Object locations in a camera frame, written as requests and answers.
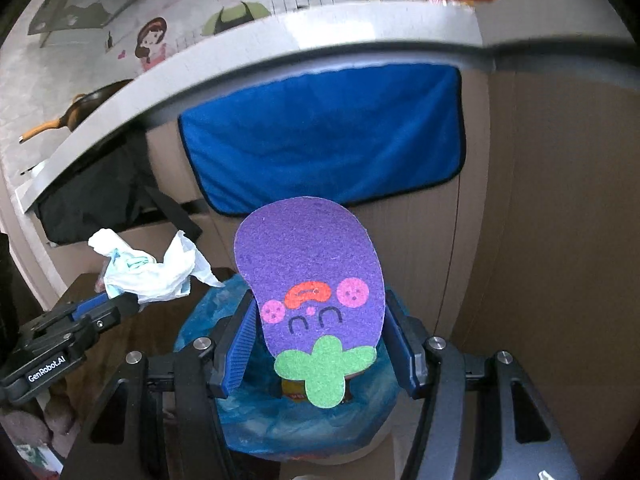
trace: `cartoon girl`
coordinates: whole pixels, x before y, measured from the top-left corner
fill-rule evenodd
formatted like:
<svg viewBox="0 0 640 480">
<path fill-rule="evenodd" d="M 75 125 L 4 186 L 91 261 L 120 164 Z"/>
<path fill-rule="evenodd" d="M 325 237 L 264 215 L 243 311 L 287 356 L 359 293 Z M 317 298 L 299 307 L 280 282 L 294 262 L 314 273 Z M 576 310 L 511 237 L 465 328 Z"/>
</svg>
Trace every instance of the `cartoon girl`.
<svg viewBox="0 0 640 480">
<path fill-rule="evenodd" d="M 213 36 L 230 28 L 270 16 L 267 8 L 257 2 L 243 0 L 217 0 L 222 4 L 220 12 L 215 13 L 202 27 L 203 36 Z"/>
<path fill-rule="evenodd" d="M 165 34 L 166 20 L 164 18 L 154 18 L 140 29 L 135 54 L 137 58 L 140 58 L 144 72 L 168 57 L 166 43 L 162 42 Z"/>
</svg>

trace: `pink cheek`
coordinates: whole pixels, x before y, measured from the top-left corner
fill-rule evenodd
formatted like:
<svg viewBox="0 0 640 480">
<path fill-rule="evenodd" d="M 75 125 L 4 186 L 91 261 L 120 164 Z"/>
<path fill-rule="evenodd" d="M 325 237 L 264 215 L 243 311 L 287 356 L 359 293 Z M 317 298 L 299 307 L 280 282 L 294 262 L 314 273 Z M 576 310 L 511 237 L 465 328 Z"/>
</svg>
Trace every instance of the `pink cheek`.
<svg viewBox="0 0 640 480">
<path fill-rule="evenodd" d="M 338 301 L 349 308 L 357 308 L 367 303 L 369 287 L 360 278 L 346 278 L 336 289 Z"/>
<path fill-rule="evenodd" d="M 284 319 L 284 314 L 285 307 L 278 300 L 269 300 L 260 309 L 260 317 L 265 323 L 279 323 Z"/>
</svg>

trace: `blue cloth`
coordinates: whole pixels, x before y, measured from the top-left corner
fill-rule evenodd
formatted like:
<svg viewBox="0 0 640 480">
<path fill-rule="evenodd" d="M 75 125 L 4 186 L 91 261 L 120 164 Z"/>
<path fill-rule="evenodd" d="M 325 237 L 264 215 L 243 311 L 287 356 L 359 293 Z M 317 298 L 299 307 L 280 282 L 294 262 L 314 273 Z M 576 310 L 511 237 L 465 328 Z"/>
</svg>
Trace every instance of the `blue cloth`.
<svg viewBox="0 0 640 480">
<path fill-rule="evenodd" d="M 185 111 L 204 197 L 248 214 L 294 196 L 341 204 L 435 186 L 460 172 L 460 72 L 390 64 L 291 77 Z"/>
<path fill-rule="evenodd" d="M 209 334 L 218 320 L 231 316 L 247 291 L 239 274 L 224 288 L 212 288 L 180 329 L 174 351 Z M 382 340 L 376 362 L 350 382 L 353 399 L 323 410 L 309 402 L 279 398 L 274 359 L 258 330 L 244 379 L 228 399 L 216 399 L 229 448 L 268 460 L 324 458 L 366 446 L 396 404 L 400 391 Z"/>
</svg>

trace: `black closed eye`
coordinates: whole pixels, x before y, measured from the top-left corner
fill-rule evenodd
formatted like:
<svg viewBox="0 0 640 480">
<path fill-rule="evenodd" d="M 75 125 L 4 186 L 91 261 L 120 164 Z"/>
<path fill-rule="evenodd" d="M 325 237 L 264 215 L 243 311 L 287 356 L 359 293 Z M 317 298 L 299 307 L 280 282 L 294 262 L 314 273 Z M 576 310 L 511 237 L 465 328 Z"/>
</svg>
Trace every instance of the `black closed eye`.
<svg viewBox="0 0 640 480">
<path fill-rule="evenodd" d="M 338 316 L 338 323 L 342 323 L 342 313 L 340 312 L 340 310 L 338 308 L 335 308 L 334 306 L 326 306 L 326 307 L 324 307 L 324 309 L 322 309 L 318 313 L 318 321 L 320 322 L 320 326 L 322 328 L 324 328 L 324 321 L 322 320 L 322 314 L 325 314 L 330 310 L 335 312 L 336 316 Z"/>
<path fill-rule="evenodd" d="M 306 319 L 303 318 L 302 316 L 294 316 L 291 319 L 289 319 L 289 332 L 291 332 L 292 334 L 293 332 L 293 322 L 295 320 L 300 320 L 302 321 L 302 323 L 305 325 L 305 330 L 309 330 L 309 323 L 306 322 Z"/>
</svg>

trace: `blue plastic bag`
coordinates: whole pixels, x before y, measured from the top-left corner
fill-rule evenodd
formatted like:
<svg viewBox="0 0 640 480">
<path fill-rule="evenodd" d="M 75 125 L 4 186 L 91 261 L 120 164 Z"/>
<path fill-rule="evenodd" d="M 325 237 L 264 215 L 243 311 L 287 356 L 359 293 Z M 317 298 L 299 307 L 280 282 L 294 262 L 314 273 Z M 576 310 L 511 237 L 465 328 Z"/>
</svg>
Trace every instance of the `blue plastic bag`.
<svg viewBox="0 0 640 480">
<path fill-rule="evenodd" d="M 231 316 L 248 285 L 239 274 L 212 288 L 180 329 L 174 351 L 207 335 L 219 319 Z M 230 449 L 268 460 L 326 458 L 366 446 L 396 404 L 400 391 L 382 340 L 376 362 L 353 378 L 353 399 L 328 410 L 280 395 L 274 358 L 258 330 L 240 387 L 217 399 L 218 414 Z"/>
</svg>

